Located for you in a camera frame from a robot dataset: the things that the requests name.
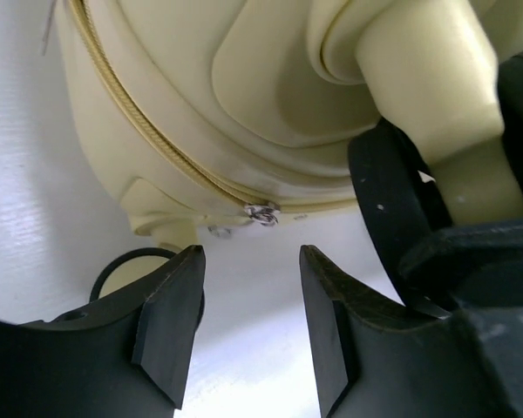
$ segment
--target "white surface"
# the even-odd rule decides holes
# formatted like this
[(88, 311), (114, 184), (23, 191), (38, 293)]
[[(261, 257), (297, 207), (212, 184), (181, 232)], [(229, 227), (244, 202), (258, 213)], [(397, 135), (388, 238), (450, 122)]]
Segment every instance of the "white surface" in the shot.
[[(50, 320), (85, 304), (133, 237), (78, 148), (58, 43), (38, 55), (48, 1), (0, 0), (0, 319)], [(298, 269), (301, 244), (391, 294), (359, 216), (268, 236), (201, 234), (204, 321), (180, 417), (319, 416)]]

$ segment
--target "zipper pull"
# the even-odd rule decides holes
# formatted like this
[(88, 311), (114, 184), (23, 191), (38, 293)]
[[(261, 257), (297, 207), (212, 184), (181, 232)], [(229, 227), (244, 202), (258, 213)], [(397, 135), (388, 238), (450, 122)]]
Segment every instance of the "zipper pull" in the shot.
[(56, 10), (56, 3), (58, 0), (51, 0), (49, 3), (49, 11), (44, 21), (43, 36), (41, 37), (40, 53), (44, 57), (46, 50), (49, 46), (49, 40), (51, 38), (52, 25), (54, 24), (54, 10)]
[(281, 207), (276, 203), (269, 202), (266, 205), (246, 205), (244, 210), (254, 222), (262, 226), (276, 226), (279, 223), (277, 215), (281, 213)]

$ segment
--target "black o-ring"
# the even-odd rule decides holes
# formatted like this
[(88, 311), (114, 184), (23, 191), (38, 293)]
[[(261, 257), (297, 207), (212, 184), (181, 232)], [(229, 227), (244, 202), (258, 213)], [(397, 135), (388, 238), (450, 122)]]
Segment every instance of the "black o-ring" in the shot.
[(350, 142), (350, 176), (377, 255), (391, 284), (408, 307), (434, 317), (449, 313), (399, 274), (404, 254), (434, 231), (452, 225), (416, 146), (385, 119)]
[[(108, 266), (106, 266), (103, 271), (98, 275), (97, 279), (95, 280), (95, 284), (93, 285), (93, 288), (91, 290), (91, 294), (89, 296), (89, 302), (94, 302), (98, 299), (98, 296), (100, 295), (101, 289), (103, 288), (103, 285), (105, 284), (106, 280), (109, 278), (109, 276), (122, 266), (127, 261), (137, 259), (139, 257), (147, 257), (147, 256), (154, 256), (154, 257), (164, 257), (167, 260), (174, 257), (176, 253), (173, 253), (172, 251), (166, 250), (164, 248), (158, 248), (158, 247), (145, 247), (145, 248), (138, 248), (137, 250), (132, 250), (128, 253), (122, 254), (117, 259), (111, 261)], [(201, 301), (200, 301), (200, 311), (198, 312), (198, 322), (196, 325), (196, 329), (200, 326), (201, 320), (203, 320), (203, 314), (205, 312), (206, 307), (206, 297), (205, 292), (201, 291)]]

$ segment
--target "cream backpack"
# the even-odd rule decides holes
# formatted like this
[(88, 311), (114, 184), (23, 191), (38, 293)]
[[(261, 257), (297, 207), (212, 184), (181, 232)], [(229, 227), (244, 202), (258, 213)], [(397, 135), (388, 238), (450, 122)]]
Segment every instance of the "cream backpack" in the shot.
[(347, 146), (381, 117), (456, 223), (523, 211), (501, 146), (476, 151), (504, 130), (523, 0), (63, 0), (56, 19), (85, 154), (160, 246), (355, 207)]

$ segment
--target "cream plastic cylinder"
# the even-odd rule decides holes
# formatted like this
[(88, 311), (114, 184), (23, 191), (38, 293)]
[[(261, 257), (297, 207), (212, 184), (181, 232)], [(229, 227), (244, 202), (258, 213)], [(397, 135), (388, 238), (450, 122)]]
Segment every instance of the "cream plastic cylinder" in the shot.
[(432, 174), (455, 225), (523, 218), (523, 194), (499, 139), (442, 161)]
[(467, 0), (399, 0), (356, 57), (377, 108), (434, 165), (499, 138), (498, 60)]

